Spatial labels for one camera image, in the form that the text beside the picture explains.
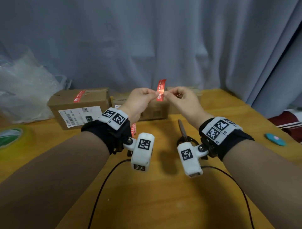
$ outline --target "forearm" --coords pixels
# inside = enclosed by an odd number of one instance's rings
[[[0,184],[3,228],[55,228],[109,157],[104,142],[82,132],[34,158]]]
[[[275,228],[302,225],[302,169],[262,145],[245,140],[223,163]]]

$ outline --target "white sticker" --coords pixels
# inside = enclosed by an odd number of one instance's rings
[[[102,111],[99,106],[95,106],[60,110],[59,113],[64,119],[67,127],[70,128],[96,120],[102,114]]]

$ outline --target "wrist-mounted device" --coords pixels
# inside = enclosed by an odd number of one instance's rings
[[[254,139],[243,132],[242,127],[225,117],[211,118],[199,128],[201,144],[192,146],[190,142],[178,145],[177,150],[185,171],[190,177],[203,174],[198,158],[209,155],[222,161],[227,152],[239,142]]]
[[[141,133],[137,140],[131,138],[130,121],[122,110],[110,107],[97,120],[86,123],[81,131],[89,131],[98,136],[106,144],[110,154],[121,152],[124,148],[133,151],[132,168],[148,170],[155,137]]]

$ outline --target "hand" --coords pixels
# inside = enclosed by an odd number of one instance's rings
[[[126,102],[118,109],[129,115],[128,119],[132,125],[140,119],[140,114],[144,112],[149,102],[158,96],[159,92],[149,88],[136,88],[130,93]]]
[[[208,119],[213,118],[211,114],[204,111],[194,92],[186,87],[176,87],[164,92],[164,97],[172,103],[197,130]]]

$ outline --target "finger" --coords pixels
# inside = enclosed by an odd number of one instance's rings
[[[159,92],[152,92],[146,95],[148,102],[150,102],[151,100],[156,99],[159,96]]]
[[[178,94],[184,95],[187,92],[187,90],[188,90],[188,88],[186,88],[186,87],[176,87],[176,88],[172,88],[171,90],[169,90],[169,92],[174,95],[178,95]]]
[[[177,98],[175,95],[173,95],[169,91],[164,92],[164,97],[167,98],[167,100],[174,105],[178,104],[180,101],[180,98]]]
[[[156,91],[154,91],[150,88],[139,88],[138,90],[139,90],[140,93],[142,93],[144,95],[156,92]]]

